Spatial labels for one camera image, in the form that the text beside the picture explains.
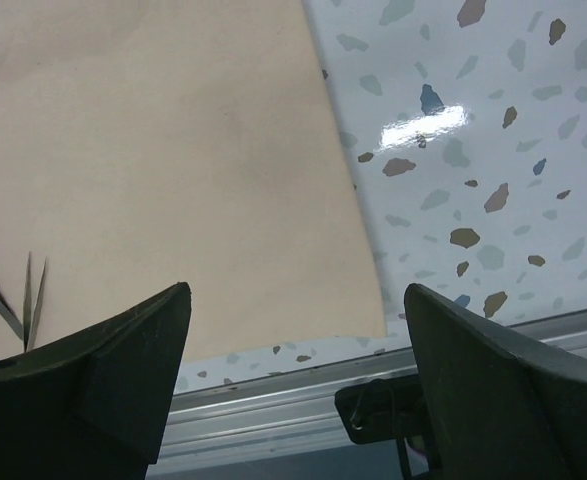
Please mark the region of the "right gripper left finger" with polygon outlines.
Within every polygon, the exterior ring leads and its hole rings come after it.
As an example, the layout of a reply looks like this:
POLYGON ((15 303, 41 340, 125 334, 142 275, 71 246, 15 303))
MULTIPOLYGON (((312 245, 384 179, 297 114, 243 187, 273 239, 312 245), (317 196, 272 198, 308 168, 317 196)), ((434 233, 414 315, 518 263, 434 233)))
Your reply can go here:
POLYGON ((0 479, 143 479, 187 339, 179 282, 108 320, 0 360, 0 479))

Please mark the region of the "beige cloth wrap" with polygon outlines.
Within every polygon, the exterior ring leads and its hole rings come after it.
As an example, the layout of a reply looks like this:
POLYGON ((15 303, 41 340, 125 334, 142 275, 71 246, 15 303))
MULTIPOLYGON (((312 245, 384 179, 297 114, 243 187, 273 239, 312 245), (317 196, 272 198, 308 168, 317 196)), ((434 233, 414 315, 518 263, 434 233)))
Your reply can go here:
POLYGON ((386 334, 298 1, 0 1, 0 289, 45 345, 178 282, 190 361, 386 334))

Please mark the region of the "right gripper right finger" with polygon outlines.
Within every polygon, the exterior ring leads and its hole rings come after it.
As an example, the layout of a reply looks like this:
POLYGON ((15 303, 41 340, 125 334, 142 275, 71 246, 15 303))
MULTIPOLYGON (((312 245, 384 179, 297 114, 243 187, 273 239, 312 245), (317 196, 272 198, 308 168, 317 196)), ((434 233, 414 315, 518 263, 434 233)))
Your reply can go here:
POLYGON ((587 359, 411 284, 404 306, 445 479, 587 479, 587 359))

